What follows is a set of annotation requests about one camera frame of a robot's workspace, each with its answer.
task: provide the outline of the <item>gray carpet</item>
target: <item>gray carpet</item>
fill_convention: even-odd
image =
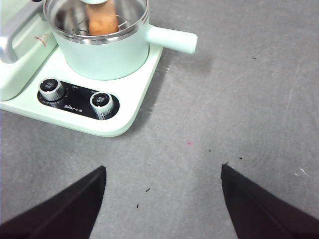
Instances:
[[[92,239],[235,239],[225,162],[319,219],[319,2],[151,4],[152,24],[198,34],[195,55],[164,50],[119,137],[1,111],[2,222],[105,165]]]

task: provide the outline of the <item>black control panel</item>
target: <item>black control panel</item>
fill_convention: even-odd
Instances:
[[[41,104],[46,105],[48,107],[54,107],[63,111],[68,111],[74,114],[90,117],[96,120],[107,120],[112,118],[116,115],[116,113],[120,109],[120,102],[119,100],[113,96],[110,95],[113,99],[114,106],[112,107],[112,111],[108,113],[107,115],[99,115],[96,113],[95,110],[93,110],[90,98],[93,94],[97,93],[98,91],[84,88],[81,86],[76,86],[69,84],[67,82],[58,81],[61,83],[61,87],[64,88],[64,94],[57,100],[49,101],[44,97],[43,94],[46,93],[43,90],[47,90],[47,92],[50,93],[50,91],[54,91],[54,86],[57,87],[57,84],[49,80],[44,80],[40,86],[40,91],[37,94],[38,100]]]

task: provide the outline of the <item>control knob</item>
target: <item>control knob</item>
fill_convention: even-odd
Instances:
[[[61,82],[53,77],[44,79],[39,84],[39,91],[47,101],[57,101],[65,92]]]
[[[114,109],[112,96],[105,92],[96,92],[90,98],[90,104],[98,116],[106,116]]]

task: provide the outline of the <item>mint green pot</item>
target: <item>mint green pot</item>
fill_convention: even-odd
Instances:
[[[120,31],[104,36],[87,32],[85,3],[46,0],[44,15],[50,23],[68,65],[96,80],[113,80],[138,70],[146,61],[149,44],[192,54],[197,36],[149,24],[148,0],[114,0]]]

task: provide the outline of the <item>debris speck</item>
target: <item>debris speck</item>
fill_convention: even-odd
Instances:
[[[187,145],[188,145],[188,146],[192,146],[192,145],[193,145],[193,141],[188,140],[188,141],[187,141]]]
[[[308,175],[302,168],[300,168],[300,171],[306,175]]]

